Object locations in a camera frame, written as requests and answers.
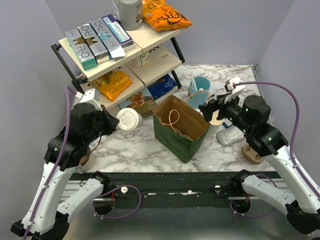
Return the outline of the brown cardboard cup carrier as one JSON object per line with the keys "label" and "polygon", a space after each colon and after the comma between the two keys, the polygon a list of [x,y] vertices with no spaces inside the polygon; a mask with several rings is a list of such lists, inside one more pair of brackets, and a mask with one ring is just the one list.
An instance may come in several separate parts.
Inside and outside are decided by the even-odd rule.
{"label": "brown cardboard cup carrier", "polygon": [[248,143],[245,143],[242,147],[241,154],[245,160],[253,165],[259,165],[264,161],[264,158],[261,157],[255,150],[253,150]]}

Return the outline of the green paper bag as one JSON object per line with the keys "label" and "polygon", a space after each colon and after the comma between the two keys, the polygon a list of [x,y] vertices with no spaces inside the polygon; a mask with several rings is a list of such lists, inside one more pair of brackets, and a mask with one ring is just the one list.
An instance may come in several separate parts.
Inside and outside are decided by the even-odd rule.
{"label": "green paper bag", "polygon": [[168,96],[153,110],[155,138],[183,163],[201,147],[210,123],[187,102]]}

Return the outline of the white paper cup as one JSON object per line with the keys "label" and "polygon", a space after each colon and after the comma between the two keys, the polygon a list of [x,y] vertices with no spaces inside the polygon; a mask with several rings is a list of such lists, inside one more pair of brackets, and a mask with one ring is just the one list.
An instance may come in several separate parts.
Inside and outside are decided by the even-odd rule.
{"label": "white paper cup", "polygon": [[133,111],[133,114],[135,117],[134,129],[140,128],[143,125],[143,117],[135,110]]}

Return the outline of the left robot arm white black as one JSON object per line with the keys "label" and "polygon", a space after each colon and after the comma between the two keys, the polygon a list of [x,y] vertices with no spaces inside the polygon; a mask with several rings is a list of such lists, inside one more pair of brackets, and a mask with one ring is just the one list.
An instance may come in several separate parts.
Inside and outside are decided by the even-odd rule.
{"label": "left robot arm white black", "polygon": [[107,197],[110,179],[93,173],[86,184],[61,202],[70,177],[87,155],[89,145],[116,131],[119,120],[103,105],[83,102],[67,109],[67,122],[59,135],[47,145],[41,181],[25,217],[12,224],[15,235],[33,240],[61,240],[72,219],[95,197]]}

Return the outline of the white plastic lid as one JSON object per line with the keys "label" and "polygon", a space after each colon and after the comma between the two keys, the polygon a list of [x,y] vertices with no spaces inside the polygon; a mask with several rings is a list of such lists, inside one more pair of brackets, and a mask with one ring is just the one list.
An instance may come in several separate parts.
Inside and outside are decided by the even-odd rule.
{"label": "white plastic lid", "polygon": [[131,131],[137,125],[137,113],[132,108],[121,109],[116,118],[119,120],[118,127],[124,131]]}

